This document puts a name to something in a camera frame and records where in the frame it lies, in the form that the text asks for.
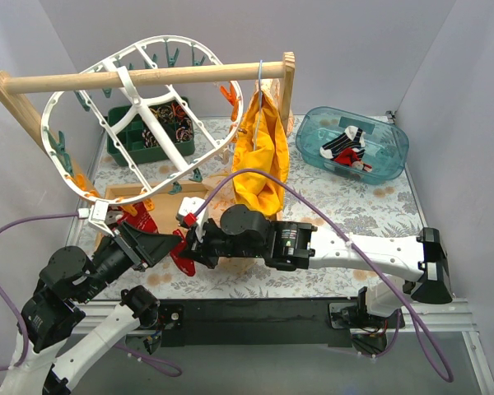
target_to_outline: white plastic frame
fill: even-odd
[[[198,49],[201,52],[203,52],[205,55],[207,55],[207,58],[211,63],[223,64],[220,61],[220,59],[218,59],[218,57],[209,48],[199,43],[198,41],[177,35],[159,35],[155,37],[150,37],[148,39],[142,39],[141,41],[131,44],[127,48],[122,49],[117,53],[114,53],[108,58],[102,59],[98,63],[84,70],[82,73],[99,72],[101,70],[105,70],[107,72],[118,71],[114,63],[120,61],[125,56],[129,55],[130,53],[133,53],[134,51],[137,51],[143,57],[144,61],[148,64],[149,67],[157,68],[157,64],[151,60],[145,49],[149,44],[156,44],[156,43],[164,44],[166,42],[186,44],[189,47],[194,47],[195,49]],[[124,159],[128,162],[129,169],[137,176],[137,179],[143,186],[142,194],[134,197],[126,197],[124,199],[120,199],[120,197],[117,199],[109,199],[108,200],[109,205],[119,206],[123,204],[132,204],[132,203],[140,202],[146,198],[149,198],[151,195],[158,193],[161,190],[169,187],[173,182],[181,179],[185,175],[192,173],[202,163],[212,158],[213,156],[217,155],[220,151],[226,149],[227,146],[231,143],[234,136],[236,135],[238,127],[240,126],[241,116],[244,112],[244,100],[243,100],[240,84],[238,83],[238,81],[231,81],[231,83],[235,88],[236,99],[238,100],[238,116],[235,121],[231,121],[232,128],[229,131],[229,134],[225,138],[219,140],[215,140],[211,136],[211,134],[205,128],[203,122],[198,119],[198,117],[188,107],[187,103],[183,99],[181,99],[181,96],[177,93],[177,91],[174,89],[172,85],[166,85],[166,88],[168,89],[169,93],[165,95],[145,99],[145,98],[141,98],[140,96],[136,97],[137,91],[133,91],[131,86],[128,86],[128,81],[126,81],[125,85],[127,87],[119,88],[119,89],[128,98],[132,107],[126,113],[126,115],[124,115],[124,117],[112,127],[108,125],[104,116],[99,111],[99,109],[97,108],[96,104],[91,99],[91,97],[85,91],[78,91],[79,95],[90,106],[91,112],[99,120],[100,126],[106,130],[108,136],[114,141],[114,146],[121,152]],[[64,169],[62,163],[60,162],[57,156],[57,152],[51,147],[51,144],[49,142],[49,137],[48,137],[50,130],[49,117],[51,116],[51,112],[54,106],[57,105],[58,99],[63,93],[64,93],[63,91],[53,93],[44,108],[44,112],[42,113],[42,122],[40,123],[40,134],[41,134],[42,142],[44,144],[44,149],[48,153],[49,158],[54,163],[55,167],[57,168],[58,172],[63,178],[64,183],[66,183],[66,185],[73,192],[75,192],[81,198],[94,204],[97,202],[97,200],[105,201],[106,199],[93,196],[90,193],[90,191],[82,191],[78,186],[75,185],[75,183],[71,178],[71,175]],[[175,148],[174,143],[167,137],[165,130],[159,124],[159,122],[156,121],[152,112],[148,108],[151,105],[160,105],[171,100],[175,100],[183,108],[184,112],[192,120],[194,128],[198,128],[203,133],[205,138],[208,141],[210,141],[210,143],[212,144],[212,149],[209,152],[203,154],[197,159],[194,159],[191,163],[187,163],[186,160],[183,158],[183,156],[178,152],[177,148]],[[117,138],[117,133],[123,130],[132,121],[133,117],[136,114],[141,115],[143,122],[151,129],[152,134],[154,135],[156,140],[161,144],[161,147],[163,148],[165,153],[169,156],[169,158],[172,160],[172,162],[174,163],[177,169],[176,172],[170,174],[170,176],[165,181],[163,181],[162,183],[158,184],[155,187],[152,187],[148,183],[148,181],[141,173],[137,165],[133,162],[129,153],[124,148],[124,144],[122,144],[121,141]]]

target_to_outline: teal plastic bin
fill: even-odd
[[[189,100],[186,97],[182,97],[187,103]],[[152,106],[156,109],[163,105]],[[125,105],[122,107],[115,107],[108,111],[108,124],[110,126],[115,125],[120,121],[123,116],[128,112],[131,106]],[[121,132],[117,133],[117,137],[124,145],[124,148],[129,153],[130,157],[136,164],[157,162],[159,160],[168,159],[167,154],[163,151],[161,146],[151,146],[145,147],[145,142],[142,137],[142,132],[144,130],[144,122],[141,120],[141,116],[138,114],[132,119],[132,122],[128,124]],[[163,125],[163,128],[167,133],[173,132],[178,128],[178,123],[174,121],[173,123],[168,123]],[[192,155],[195,151],[194,139],[190,139],[187,142],[176,142],[175,147],[178,149],[182,156]],[[124,159],[123,154],[115,148],[114,142],[111,138],[108,138],[108,145],[106,147],[108,153],[114,158],[115,163],[119,166],[128,166],[128,162]]]
[[[348,126],[356,126],[366,132],[366,151],[362,162],[372,166],[371,172],[340,165],[320,155],[320,147],[340,136]],[[317,107],[304,117],[296,134],[296,148],[302,159],[314,167],[377,185],[395,179],[403,172],[409,142],[406,133],[393,124],[340,109]]]

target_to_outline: gray floor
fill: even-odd
[[[70,339],[77,342],[79,337]],[[455,382],[443,382],[426,362],[413,333],[372,363],[325,346],[190,346],[159,349],[184,374],[171,379],[111,350],[84,376],[74,394],[480,394],[460,333],[442,333],[440,344]]]

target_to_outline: transparent plastic container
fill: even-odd
[[[348,126],[366,132],[362,162],[372,166],[371,172],[340,165],[320,155],[320,147],[340,136]],[[406,133],[395,125],[330,107],[312,109],[296,134],[296,148],[306,163],[374,185],[400,176],[406,164],[408,147]]]

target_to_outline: table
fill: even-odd
[[[344,179],[335,174],[307,165],[296,149],[295,135],[303,117],[296,116],[293,134],[290,135],[289,152],[291,170],[287,183],[314,203],[321,211],[338,223],[345,232],[355,235],[401,237],[417,235],[422,228],[407,175],[380,186]],[[228,118],[204,119],[207,129],[217,138],[223,138],[229,130]],[[207,140],[195,133],[196,152],[188,161],[208,150]],[[162,181],[173,170],[169,160],[140,165],[143,174],[151,181]],[[203,177],[230,169],[231,162],[223,165],[211,159],[200,168]],[[95,177],[95,186],[104,194],[111,184],[136,183],[137,178],[128,169],[119,167],[103,147]],[[289,193],[285,197],[283,219],[308,221],[317,226],[327,226],[305,205]],[[84,227],[78,245],[86,253],[94,251],[96,233]],[[128,271],[116,282],[98,294],[97,300],[119,300],[122,289],[143,284],[158,299],[228,299],[228,298],[312,298],[355,296],[363,286],[377,282],[373,272],[345,268],[323,268],[311,271],[278,272],[259,260],[256,264],[220,264],[208,269],[197,264],[194,277],[185,276],[170,257],[146,272]]]

